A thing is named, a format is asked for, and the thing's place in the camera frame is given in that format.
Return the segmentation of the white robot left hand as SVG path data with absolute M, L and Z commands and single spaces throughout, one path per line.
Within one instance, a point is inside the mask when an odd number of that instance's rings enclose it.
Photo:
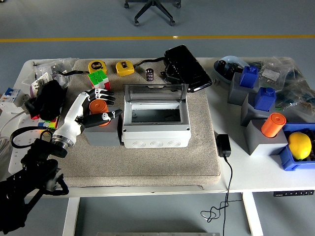
M 74 146 L 77 136 L 85 128 L 98 126 L 117 118 L 123 112 L 121 109 L 92 115 L 87 113 L 90 102 L 96 99 L 113 104 L 115 101 L 113 95 L 113 92 L 103 88 L 93 88 L 80 93 L 67 112 L 63 125 L 54 132 L 52 143 L 67 147 Z

